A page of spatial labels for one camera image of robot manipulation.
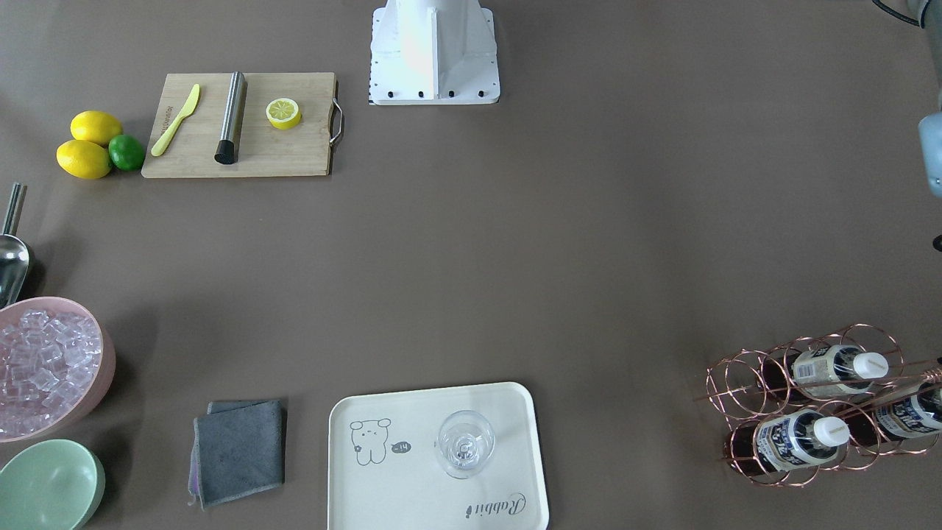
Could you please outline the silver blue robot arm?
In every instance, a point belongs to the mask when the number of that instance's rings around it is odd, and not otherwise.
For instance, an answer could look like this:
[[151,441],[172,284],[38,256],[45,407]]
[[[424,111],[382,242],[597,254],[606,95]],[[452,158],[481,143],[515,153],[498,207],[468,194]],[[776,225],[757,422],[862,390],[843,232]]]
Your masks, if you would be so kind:
[[[941,84],[941,2],[907,1],[907,13],[895,10],[882,1],[874,1],[878,9],[927,33],[929,53],[932,57],[935,78]],[[941,197],[941,111],[936,110],[921,119],[918,124],[923,166],[927,175],[929,191]]]

